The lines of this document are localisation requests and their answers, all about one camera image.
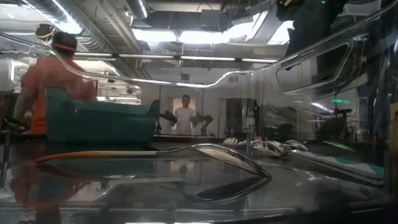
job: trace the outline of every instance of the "ceiling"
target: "ceiling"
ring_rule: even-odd
[[[137,7],[129,7],[140,2],[148,5],[146,18],[139,18],[142,11]],[[380,2],[350,1],[340,17],[366,16],[378,10]],[[275,0],[0,0],[0,4],[1,31],[43,44],[34,31],[39,24],[51,24],[74,33],[81,52],[280,59],[292,27],[292,21],[276,17]],[[79,63],[91,72],[175,82],[187,73],[190,78],[184,81],[191,83],[212,83],[229,70],[252,68],[250,63],[172,60]],[[99,85],[106,86],[104,94],[123,95],[135,83],[101,80]],[[112,85],[121,90],[114,91]]]

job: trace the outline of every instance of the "teal bin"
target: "teal bin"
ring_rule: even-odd
[[[47,139],[53,142],[131,142],[151,140],[160,103],[122,105],[73,100],[62,87],[45,91]]]

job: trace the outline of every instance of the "glass surface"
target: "glass surface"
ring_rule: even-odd
[[[0,2],[1,223],[394,200],[398,1]]]

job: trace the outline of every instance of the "orange shirt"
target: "orange shirt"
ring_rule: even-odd
[[[71,58],[64,59],[74,69],[83,71]],[[38,59],[21,78],[21,87],[33,90],[34,104],[32,116],[32,134],[46,134],[45,125],[45,89],[47,86],[62,86],[68,90],[74,100],[95,100],[96,90],[92,81],[68,71],[57,59]]]

